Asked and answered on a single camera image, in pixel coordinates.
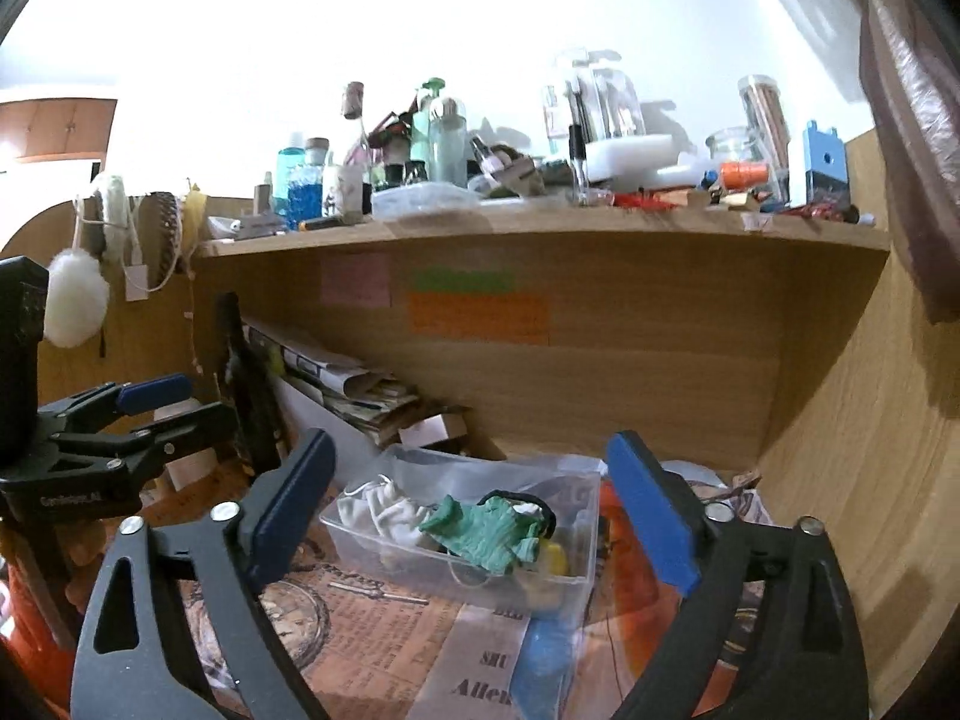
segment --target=white cloth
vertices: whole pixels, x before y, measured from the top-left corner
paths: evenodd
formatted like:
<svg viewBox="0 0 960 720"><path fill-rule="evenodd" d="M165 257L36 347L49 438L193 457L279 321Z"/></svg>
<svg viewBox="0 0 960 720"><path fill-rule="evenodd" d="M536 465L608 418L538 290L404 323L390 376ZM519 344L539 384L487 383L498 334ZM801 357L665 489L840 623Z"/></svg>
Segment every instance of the white cloth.
<svg viewBox="0 0 960 720"><path fill-rule="evenodd" d="M380 474L356 490L345 490L337 498L337 511L340 522L357 533L387 538L400 546L436 549L433 538L418 529L430 517L430 509L404 495L389 476Z"/></svg>

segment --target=glass jar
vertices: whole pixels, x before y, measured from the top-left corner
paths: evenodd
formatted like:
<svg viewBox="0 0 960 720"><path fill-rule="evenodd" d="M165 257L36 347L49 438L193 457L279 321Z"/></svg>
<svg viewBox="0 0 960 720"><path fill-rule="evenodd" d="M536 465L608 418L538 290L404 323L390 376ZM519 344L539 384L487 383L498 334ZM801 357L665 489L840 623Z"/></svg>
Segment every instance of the glass jar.
<svg viewBox="0 0 960 720"><path fill-rule="evenodd" d="M750 127L728 127L707 138L710 159L715 162L761 162L760 144Z"/></svg>

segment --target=clear plastic container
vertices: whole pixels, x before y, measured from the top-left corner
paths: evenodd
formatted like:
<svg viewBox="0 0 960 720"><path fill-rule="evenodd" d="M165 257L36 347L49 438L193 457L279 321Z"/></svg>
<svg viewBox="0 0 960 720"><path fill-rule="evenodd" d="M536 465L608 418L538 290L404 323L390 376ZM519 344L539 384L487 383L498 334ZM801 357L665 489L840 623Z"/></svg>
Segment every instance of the clear plastic container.
<svg viewBox="0 0 960 720"><path fill-rule="evenodd" d="M442 184L424 181L394 189L378 191L373 195L373 218L394 221L420 214L439 214L449 211L471 211L483 199L483 194Z"/></svg>
<svg viewBox="0 0 960 720"><path fill-rule="evenodd" d="M763 158L750 127L717 130L707 138L707 148L714 162L760 162Z"/></svg>
<svg viewBox="0 0 960 720"><path fill-rule="evenodd" d="M349 530L334 501L320 514L320 522L328 527L344 565L373 579L479 607L555 616L574 623L583 618L596 570L599 475L478 461L406 447L392 447L377 465L379 472L392 476L405 493L422 504L439 502L448 493L469 503L491 490L536 495L557 516L552 541L563 546L570 576L541 573L532 567L493 576L460 557L402 547L380 536Z"/></svg>

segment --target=orange object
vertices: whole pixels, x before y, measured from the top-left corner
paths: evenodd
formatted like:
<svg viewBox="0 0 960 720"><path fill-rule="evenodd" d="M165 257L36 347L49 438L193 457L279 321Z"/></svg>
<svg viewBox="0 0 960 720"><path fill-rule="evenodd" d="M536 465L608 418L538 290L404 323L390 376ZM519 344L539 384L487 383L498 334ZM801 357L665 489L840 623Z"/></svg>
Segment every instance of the orange object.
<svg viewBox="0 0 960 720"><path fill-rule="evenodd" d="M600 488L600 512L610 527L608 567L613 572L613 598L616 624L620 627L621 646L635 678L654 656L667 629L680 608L675 587L661 584L643 547L634 535L634 527L623 509L613 485L605 481ZM736 669L717 664L710 675L704 695L694 715L709 712L726 701L736 678Z"/></svg>
<svg viewBox="0 0 960 720"><path fill-rule="evenodd" d="M410 293L408 310L415 333L457 341L550 343L546 298L528 293L459 295Z"/></svg>
<svg viewBox="0 0 960 720"><path fill-rule="evenodd" d="M720 183L727 191L747 191L770 180L770 166L765 162L723 162Z"/></svg>
<svg viewBox="0 0 960 720"><path fill-rule="evenodd" d="M16 566L10 563L13 633L8 648L20 670L51 704L67 712L75 652L59 649Z"/></svg>

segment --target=pink sticky note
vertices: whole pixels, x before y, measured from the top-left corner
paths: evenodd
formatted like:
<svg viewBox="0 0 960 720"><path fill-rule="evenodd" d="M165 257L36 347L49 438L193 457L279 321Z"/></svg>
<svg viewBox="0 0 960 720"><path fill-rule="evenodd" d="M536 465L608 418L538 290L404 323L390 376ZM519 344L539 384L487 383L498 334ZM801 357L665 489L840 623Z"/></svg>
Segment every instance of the pink sticky note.
<svg viewBox="0 0 960 720"><path fill-rule="evenodd" d="M320 303L390 308L390 257L381 252L333 254L320 261Z"/></svg>

